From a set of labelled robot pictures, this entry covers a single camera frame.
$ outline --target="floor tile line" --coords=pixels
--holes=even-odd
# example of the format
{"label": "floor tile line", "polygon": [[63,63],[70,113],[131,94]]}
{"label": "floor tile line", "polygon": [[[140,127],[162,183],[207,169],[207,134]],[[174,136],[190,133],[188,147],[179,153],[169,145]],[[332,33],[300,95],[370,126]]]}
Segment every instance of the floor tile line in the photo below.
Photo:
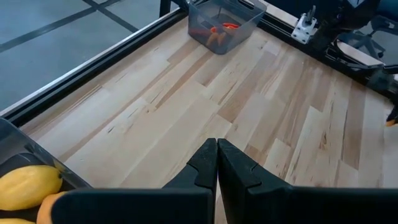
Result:
{"label": "floor tile line", "polygon": [[107,9],[104,8],[104,5],[98,4],[92,0],[83,0],[85,3],[89,4],[91,7],[95,8],[98,10],[100,13],[104,14],[108,18],[112,19],[114,22],[118,23],[119,25],[123,26],[127,30],[131,31],[132,33],[137,32],[139,29],[137,27],[134,27],[130,23],[126,22],[125,20],[121,19],[119,16],[113,14],[112,12],[108,11]]}
{"label": "floor tile line", "polygon": [[108,7],[108,6],[112,6],[113,4],[122,1],[122,0],[107,0],[106,2],[102,2],[101,4],[99,4],[100,6],[102,6],[103,8]]}
{"label": "floor tile line", "polygon": [[70,15],[70,16],[65,17],[63,19],[60,19],[60,20],[58,20],[56,22],[53,22],[53,23],[51,23],[49,25],[46,25],[46,26],[43,26],[43,27],[38,28],[36,30],[33,30],[33,31],[31,31],[31,32],[29,32],[27,34],[24,34],[24,35],[21,35],[19,37],[16,37],[16,38],[12,39],[12,40],[9,40],[9,41],[7,41],[7,42],[5,42],[3,44],[0,44],[0,53],[3,52],[3,51],[9,50],[9,49],[11,49],[13,47],[16,47],[18,45],[21,45],[21,44],[23,44],[25,42],[28,42],[28,41],[36,38],[36,37],[44,35],[44,34],[50,32],[52,30],[55,30],[55,29],[57,29],[57,28],[59,28],[61,26],[69,24],[69,23],[71,23],[71,22],[73,22],[73,21],[75,21],[77,19],[80,19],[82,17],[88,16],[88,15],[90,15],[91,13],[93,13],[95,11],[96,11],[95,8],[90,7],[88,9],[83,10],[83,11],[77,12],[77,13],[75,13],[73,15]]}

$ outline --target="gray floor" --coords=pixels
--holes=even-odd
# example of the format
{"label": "gray floor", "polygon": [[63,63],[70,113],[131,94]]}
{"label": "gray floor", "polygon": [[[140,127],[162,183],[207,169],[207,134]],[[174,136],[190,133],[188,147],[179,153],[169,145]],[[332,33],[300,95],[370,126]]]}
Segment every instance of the gray floor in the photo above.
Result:
{"label": "gray floor", "polygon": [[[89,7],[82,0],[2,0],[0,44]],[[121,0],[107,10],[140,29],[158,19],[159,7],[160,0]],[[0,111],[130,34],[96,11],[1,52]]]}
{"label": "gray floor", "polygon": [[[369,34],[373,30],[371,25],[368,24],[366,27],[360,29],[360,31],[364,34]],[[376,32],[373,35],[373,40],[385,48],[386,51],[384,52],[384,56],[381,58],[381,60],[386,65],[398,63],[398,36],[388,34],[386,32]],[[361,47],[359,50],[369,54],[365,47]]]}

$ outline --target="white bracket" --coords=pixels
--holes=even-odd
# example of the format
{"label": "white bracket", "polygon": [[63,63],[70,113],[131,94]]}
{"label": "white bracket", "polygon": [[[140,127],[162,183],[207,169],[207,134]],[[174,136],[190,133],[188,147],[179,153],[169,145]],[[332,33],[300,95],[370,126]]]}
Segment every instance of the white bracket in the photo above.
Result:
{"label": "white bracket", "polygon": [[314,17],[310,19],[311,24],[307,23],[307,20],[307,14],[303,13],[301,18],[298,20],[298,23],[292,34],[290,35],[293,39],[301,42],[302,44],[308,43],[311,35],[313,35],[315,24],[317,23],[317,19]]}

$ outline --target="clear plastic bin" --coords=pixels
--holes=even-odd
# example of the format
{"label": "clear plastic bin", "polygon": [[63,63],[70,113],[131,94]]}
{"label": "clear plastic bin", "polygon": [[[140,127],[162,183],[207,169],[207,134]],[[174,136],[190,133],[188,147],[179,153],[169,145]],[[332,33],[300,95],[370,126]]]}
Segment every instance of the clear plastic bin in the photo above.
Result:
{"label": "clear plastic bin", "polygon": [[246,40],[267,10],[259,0],[210,0],[189,4],[188,33],[216,54]]}
{"label": "clear plastic bin", "polygon": [[[0,118],[0,177],[16,168],[29,165],[56,167],[61,172],[63,179],[60,191],[91,188],[87,182],[51,156],[22,131],[7,120]],[[22,218],[36,222],[38,211],[39,206],[11,212],[0,210],[0,218]]]}

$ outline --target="wooden tabletop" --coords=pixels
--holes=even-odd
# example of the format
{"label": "wooden tabletop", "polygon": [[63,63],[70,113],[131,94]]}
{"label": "wooden tabletop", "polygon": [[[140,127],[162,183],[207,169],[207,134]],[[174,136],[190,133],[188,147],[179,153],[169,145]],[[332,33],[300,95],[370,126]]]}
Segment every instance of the wooden tabletop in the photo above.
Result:
{"label": "wooden tabletop", "polygon": [[[291,184],[397,187],[389,109],[260,29],[215,55],[184,19],[22,130],[94,187],[161,187],[207,138]],[[218,223],[222,209],[218,197]]]}

